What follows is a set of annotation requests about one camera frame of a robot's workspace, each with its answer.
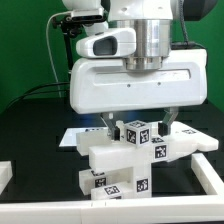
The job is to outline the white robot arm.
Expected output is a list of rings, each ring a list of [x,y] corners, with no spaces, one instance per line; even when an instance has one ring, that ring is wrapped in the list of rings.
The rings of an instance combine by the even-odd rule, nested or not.
[[[207,96],[207,52],[173,43],[174,20],[202,19],[217,0],[62,0],[87,36],[76,44],[70,104],[79,114],[165,108],[160,135],[171,132],[178,108]]]

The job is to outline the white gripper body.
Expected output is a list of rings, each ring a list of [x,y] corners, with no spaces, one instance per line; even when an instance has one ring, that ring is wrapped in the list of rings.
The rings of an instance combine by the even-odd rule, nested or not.
[[[207,97],[207,52],[173,50],[158,70],[128,71],[123,59],[80,59],[70,105],[79,114],[199,105]]]

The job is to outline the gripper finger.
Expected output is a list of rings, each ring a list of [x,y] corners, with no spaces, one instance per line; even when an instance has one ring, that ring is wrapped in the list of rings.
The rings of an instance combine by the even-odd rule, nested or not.
[[[115,125],[112,112],[103,112],[100,114],[103,123],[108,128],[109,136],[112,140],[120,139],[120,129]]]
[[[171,125],[178,116],[178,107],[169,107],[165,109],[165,116],[161,122],[158,123],[158,134],[160,136],[167,136],[171,133]]]

